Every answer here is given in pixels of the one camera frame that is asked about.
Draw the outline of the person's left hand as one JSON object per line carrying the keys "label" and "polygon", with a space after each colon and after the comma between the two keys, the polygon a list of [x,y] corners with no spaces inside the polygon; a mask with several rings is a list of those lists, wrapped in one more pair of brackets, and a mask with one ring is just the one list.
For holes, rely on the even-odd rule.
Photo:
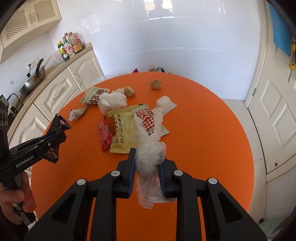
{"label": "person's left hand", "polygon": [[6,189],[1,183],[2,213],[10,222],[16,225],[20,225],[23,220],[15,213],[13,203],[22,203],[24,212],[34,212],[37,207],[26,172],[22,173],[22,180],[23,186],[20,190]]}

